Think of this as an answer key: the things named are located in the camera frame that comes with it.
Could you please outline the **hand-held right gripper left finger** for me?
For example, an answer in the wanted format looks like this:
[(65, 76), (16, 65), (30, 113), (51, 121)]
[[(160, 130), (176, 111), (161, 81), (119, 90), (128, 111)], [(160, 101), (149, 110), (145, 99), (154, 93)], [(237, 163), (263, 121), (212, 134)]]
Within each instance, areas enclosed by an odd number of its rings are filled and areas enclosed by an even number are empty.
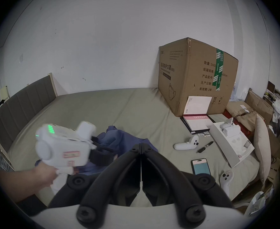
[(142, 145), (136, 144), (101, 173), (70, 176), (48, 208), (79, 205), (80, 224), (103, 224), (109, 203), (130, 206), (139, 193), (141, 151)]

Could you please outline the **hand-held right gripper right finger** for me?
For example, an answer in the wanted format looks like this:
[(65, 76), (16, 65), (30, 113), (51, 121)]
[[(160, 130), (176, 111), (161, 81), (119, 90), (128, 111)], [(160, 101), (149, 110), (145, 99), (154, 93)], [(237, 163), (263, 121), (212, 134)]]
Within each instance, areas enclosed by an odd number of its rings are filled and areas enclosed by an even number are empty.
[(203, 205), (233, 208), (211, 175), (181, 172), (145, 143), (142, 143), (142, 189), (152, 206), (175, 204), (179, 224), (202, 224), (206, 218)]

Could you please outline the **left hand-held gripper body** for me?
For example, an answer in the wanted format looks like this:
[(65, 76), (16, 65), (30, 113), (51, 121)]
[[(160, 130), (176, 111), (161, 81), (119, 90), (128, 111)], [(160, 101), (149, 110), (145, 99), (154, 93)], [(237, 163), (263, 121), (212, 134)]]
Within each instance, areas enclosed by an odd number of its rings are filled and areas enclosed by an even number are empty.
[(58, 176), (50, 186), (54, 195), (66, 184), (68, 175), (76, 173), (76, 168), (84, 168), (88, 163), (105, 167), (114, 160), (114, 152), (99, 151), (93, 145), (96, 126), (90, 122), (82, 121), (76, 130), (44, 124), (35, 136), (35, 150), (40, 160), (58, 169)]

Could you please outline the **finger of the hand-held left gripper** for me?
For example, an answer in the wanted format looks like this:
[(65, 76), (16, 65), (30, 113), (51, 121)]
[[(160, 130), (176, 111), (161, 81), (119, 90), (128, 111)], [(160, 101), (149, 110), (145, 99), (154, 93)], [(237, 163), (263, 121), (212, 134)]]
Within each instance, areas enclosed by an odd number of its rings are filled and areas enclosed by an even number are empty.
[(99, 151), (105, 150), (105, 151), (108, 151), (108, 152), (114, 152), (113, 149), (100, 144), (99, 139), (95, 136), (92, 137), (92, 143), (93, 143), (94, 146), (96, 146), (96, 149), (98, 149)]

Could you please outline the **person's left hand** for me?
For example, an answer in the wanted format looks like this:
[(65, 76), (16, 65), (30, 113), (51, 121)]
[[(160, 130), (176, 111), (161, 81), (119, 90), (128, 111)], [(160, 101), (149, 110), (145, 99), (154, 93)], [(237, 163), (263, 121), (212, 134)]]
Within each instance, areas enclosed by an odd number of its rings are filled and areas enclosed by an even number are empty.
[(57, 178), (58, 169), (53, 166), (49, 166), (40, 161), (34, 168), (35, 178), (40, 188), (45, 188), (53, 184), (53, 181)]

